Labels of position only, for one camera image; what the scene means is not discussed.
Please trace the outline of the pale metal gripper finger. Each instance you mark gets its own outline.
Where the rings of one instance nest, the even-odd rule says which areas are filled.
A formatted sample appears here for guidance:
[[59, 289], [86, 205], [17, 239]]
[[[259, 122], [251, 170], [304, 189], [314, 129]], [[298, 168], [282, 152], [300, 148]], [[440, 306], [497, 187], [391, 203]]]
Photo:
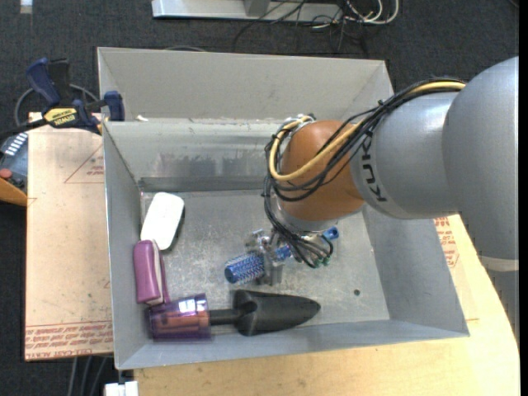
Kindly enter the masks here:
[[265, 229], [252, 231], [245, 240], [247, 250], [261, 250], [267, 244], [267, 234]]
[[270, 259], [264, 260], [264, 276], [263, 283], [269, 286], [279, 285], [282, 282], [282, 274], [284, 269], [284, 262], [272, 261]]

